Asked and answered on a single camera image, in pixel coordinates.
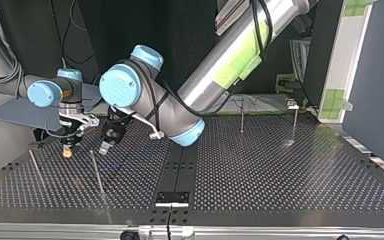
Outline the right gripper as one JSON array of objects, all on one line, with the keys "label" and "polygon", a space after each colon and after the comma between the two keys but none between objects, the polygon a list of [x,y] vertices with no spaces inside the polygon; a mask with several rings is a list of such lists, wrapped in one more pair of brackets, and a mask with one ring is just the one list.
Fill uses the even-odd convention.
[{"label": "right gripper", "polygon": [[82,140],[82,136],[78,131],[78,128],[81,126],[81,122],[73,119],[62,119],[59,123],[61,128],[55,133],[55,135],[64,145],[63,156],[65,158],[71,158],[71,147],[78,144]]}]

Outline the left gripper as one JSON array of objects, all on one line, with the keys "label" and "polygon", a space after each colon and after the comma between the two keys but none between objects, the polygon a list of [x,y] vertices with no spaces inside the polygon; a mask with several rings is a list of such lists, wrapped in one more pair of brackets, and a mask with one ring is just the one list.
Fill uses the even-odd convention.
[{"label": "left gripper", "polygon": [[100,137],[103,140],[99,148],[99,153],[101,155],[106,155],[111,145],[116,145],[122,140],[128,124],[129,116],[127,114],[119,110],[107,110],[107,119],[101,128],[100,134]]}]

